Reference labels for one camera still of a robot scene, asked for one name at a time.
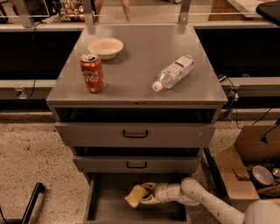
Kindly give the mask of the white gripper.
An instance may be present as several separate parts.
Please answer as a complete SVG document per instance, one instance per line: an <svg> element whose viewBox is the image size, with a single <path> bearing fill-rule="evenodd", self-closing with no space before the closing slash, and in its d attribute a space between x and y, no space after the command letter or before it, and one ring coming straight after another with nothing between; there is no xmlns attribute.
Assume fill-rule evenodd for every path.
<svg viewBox="0 0 280 224"><path fill-rule="evenodd" d="M154 193L155 196L149 195L147 198L141 199L140 203L145 205L155 205L159 203L178 202L180 203L184 199L184 194L181 191L179 183L142 183L147 193Z"/></svg>

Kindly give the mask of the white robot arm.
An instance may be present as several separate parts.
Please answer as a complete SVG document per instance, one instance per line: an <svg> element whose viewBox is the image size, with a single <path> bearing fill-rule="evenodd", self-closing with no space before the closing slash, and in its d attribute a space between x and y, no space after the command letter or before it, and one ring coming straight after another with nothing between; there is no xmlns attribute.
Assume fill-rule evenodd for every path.
<svg viewBox="0 0 280 224"><path fill-rule="evenodd" d="M252 202L244 212L230 206L208 192L194 178L181 183L145 183L153 194L141 199L143 204L178 202L187 206L203 205L221 224L279 224L280 206L267 200Z"/></svg>

